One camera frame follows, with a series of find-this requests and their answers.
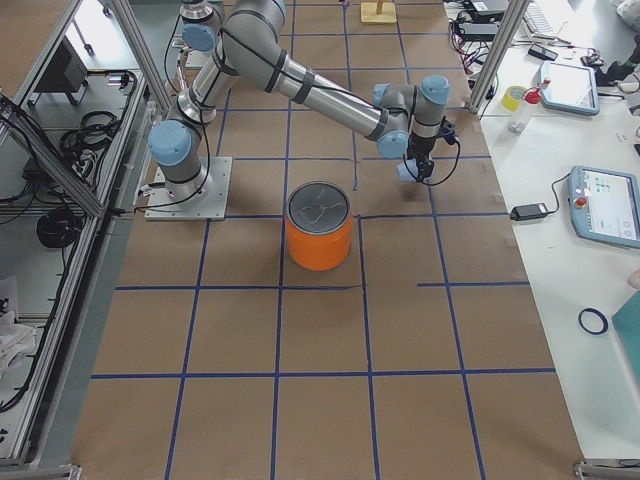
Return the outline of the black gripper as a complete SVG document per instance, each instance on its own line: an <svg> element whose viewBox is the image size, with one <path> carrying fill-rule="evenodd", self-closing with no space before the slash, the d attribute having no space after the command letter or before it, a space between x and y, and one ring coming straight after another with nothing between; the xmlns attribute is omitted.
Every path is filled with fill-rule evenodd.
<svg viewBox="0 0 640 480"><path fill-rule="evenodd" d="M433 175L433 160L431 152L434 149L436 137L422 137L416 133L410 134L409 146L407 150L407 159L411 161L411 176L417 183L428 182Z"/></svg>

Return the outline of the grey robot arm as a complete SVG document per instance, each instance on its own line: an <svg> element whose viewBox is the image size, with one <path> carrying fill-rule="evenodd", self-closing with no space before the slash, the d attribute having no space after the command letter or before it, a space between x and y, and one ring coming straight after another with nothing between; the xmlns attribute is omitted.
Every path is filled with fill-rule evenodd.
<svg viewBox="0 0 640 480"><path fill-rule="evenodd" d="M366 102L280 47L286 19L282 1L238 1L231 12L209 1L184 1L180 16L186 45L210 57L148 137L171 205L197 201L211 190L210 169L197 151L207 125L240 78L362 135L384 158L415 162L419 183L432 174L437 139L456 141L454 126L444 116L450 93L445 77L427 76L417 85L378 84L372 102Z"/></svg>

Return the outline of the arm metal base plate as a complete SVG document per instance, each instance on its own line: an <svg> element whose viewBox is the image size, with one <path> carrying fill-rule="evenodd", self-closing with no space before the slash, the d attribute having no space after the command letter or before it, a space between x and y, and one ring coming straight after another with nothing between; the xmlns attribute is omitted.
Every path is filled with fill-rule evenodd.
<svg viewBox="0 0 640 480"><path fill-rule="evenodd" d="M149 221L225 219L233 159L199 157L201 168L194 180L175 183L156 168L156 182L163 186L150 193L144 216Z"/></svg>

